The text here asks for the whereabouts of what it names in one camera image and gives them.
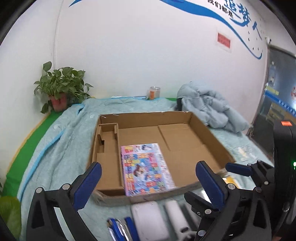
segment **cardboard tray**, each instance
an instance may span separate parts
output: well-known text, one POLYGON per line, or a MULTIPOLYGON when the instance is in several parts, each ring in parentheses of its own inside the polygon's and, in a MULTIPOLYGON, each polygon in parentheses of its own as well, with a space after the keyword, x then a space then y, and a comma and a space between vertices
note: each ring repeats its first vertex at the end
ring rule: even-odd
POLYGON ((94 132, 88 166, 97 161, 102 177, 93 195, 100 205, 116 206, 183 194, 201 187, 195 166, 205 160, 222 174, 234 162, 224 146, 191 112, 146 112, 101 115, 94 132), (147 195, 125 196, 121 146, 158 143, 176 189, 147 195))

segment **book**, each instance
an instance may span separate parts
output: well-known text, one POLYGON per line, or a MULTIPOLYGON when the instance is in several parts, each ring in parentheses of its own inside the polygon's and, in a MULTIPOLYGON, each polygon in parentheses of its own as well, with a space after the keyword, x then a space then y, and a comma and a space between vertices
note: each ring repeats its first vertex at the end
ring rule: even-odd
POLYGON ((176 188, 157 143, 121 147, 127 196, 176 188))

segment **flower pot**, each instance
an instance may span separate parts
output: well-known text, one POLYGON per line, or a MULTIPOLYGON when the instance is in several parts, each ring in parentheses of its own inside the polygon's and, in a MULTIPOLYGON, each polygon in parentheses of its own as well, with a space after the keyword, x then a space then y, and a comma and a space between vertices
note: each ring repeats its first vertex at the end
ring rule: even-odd
POLYGON ((52 106, 55 112, 61 112, 67 109, 67 96, 66 93, 60 93, 60 98, 55 99, 54 96, 49 96, 49 99, 52 102, 52 106))

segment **wall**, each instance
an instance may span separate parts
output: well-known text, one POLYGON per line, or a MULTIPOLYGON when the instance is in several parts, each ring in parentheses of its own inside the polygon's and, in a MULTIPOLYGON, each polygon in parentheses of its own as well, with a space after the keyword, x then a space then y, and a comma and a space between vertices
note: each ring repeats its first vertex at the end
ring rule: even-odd
POLYGON ((259 0, 248 0, 266 22, 266 35, 271 44, 296 54, 296 45, 280 20, 259 0))
MULTIPOLYGON (((255 43, 254 52, 257 47, 262 52, 258 60, 226 24, 160 0, 83 0, 70 6, 72 2, 65 0, 62 6, 56 64, 84 69, 85 81, 96 87, 91 90, 95 97, 144 95, 150 86, 161 87, 162 97, 176 97, 182 84, 197 80, 220 91, 248 121, 252 120, 265 78, 264 40, 255 43), (231 39, 231 53, 215 43, 217 31, 231 39)), ((215 1, 190 2, 229 21, 215 1)), ((248 42, 248 30, 252 36, 257 34, 252 26, 260 17, 248 2, 240 2, 247 7, 252 22, 245 28, 231 25, 249 45, 256 40, 248 42)), ((258 27, 264 38, 264 21, 258 27)))
POLYGON ((13 25, 0 46, 0 178, 30 131, 44 118, 34 96, 42 64, 54 60, 62 0, 37 0, 13 25))

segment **magazine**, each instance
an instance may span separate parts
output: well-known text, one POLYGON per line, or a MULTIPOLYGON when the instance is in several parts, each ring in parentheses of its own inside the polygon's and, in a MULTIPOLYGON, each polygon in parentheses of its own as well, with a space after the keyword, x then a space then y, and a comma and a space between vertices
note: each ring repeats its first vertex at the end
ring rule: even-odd
POLYGON ((127 196, 176 188, 157 143, 121 147, 127 196))

